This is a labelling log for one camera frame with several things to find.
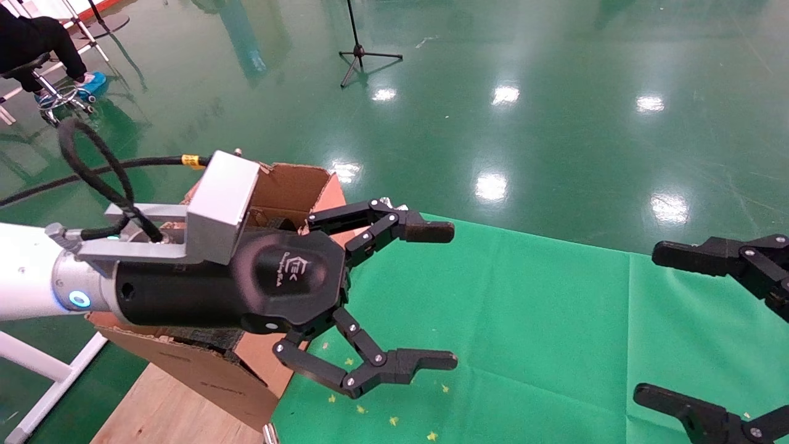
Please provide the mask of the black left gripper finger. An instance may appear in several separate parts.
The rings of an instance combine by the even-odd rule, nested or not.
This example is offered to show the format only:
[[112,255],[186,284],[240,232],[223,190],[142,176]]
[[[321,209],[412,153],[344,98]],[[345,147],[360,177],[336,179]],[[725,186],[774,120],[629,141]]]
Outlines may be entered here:
[[361,232],[344,244],[345,264],[356,267],[395,239],[418,244],[448,244],[456,228],[450,222],[426,220],[415,210],[398,210],[383,199],[364,200],[307,216],[310,231],[328,236]]
[[333,312],[332,321],[361,358],[358,368],[347,372],[300,349],[302,335],[298,332],[288,332],[279,340],[273,346],[274,356],[291,371],[351,399],[358,399],[381,384],[411,384],[420,370],[450,371],[457,366],[457,356],[450,351],[383,351],[343,307]]

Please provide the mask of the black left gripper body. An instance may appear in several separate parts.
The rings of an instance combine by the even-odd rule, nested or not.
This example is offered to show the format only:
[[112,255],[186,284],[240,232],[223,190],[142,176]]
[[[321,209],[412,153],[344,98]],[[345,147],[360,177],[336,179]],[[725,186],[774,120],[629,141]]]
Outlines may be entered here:
[[316,337],[347,301],[345,261],[323,232],[258,230],[242,236],[226,265],[121,262],[117,316],[138,326]]

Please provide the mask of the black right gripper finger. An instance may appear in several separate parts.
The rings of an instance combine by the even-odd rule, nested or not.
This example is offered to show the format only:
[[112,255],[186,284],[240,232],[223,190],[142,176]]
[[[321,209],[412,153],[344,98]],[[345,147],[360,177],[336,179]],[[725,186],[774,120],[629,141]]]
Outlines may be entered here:
[[633,400],[678,419],[692,443],[775,443],[788,434],[788,406],[745,421],[726,408],[696,397],[639,383]]
[[782,320],[788,320],[788,239],[748,241],[710,237],[699,245],[661,241],[654,264],[707,276],[730,276]]

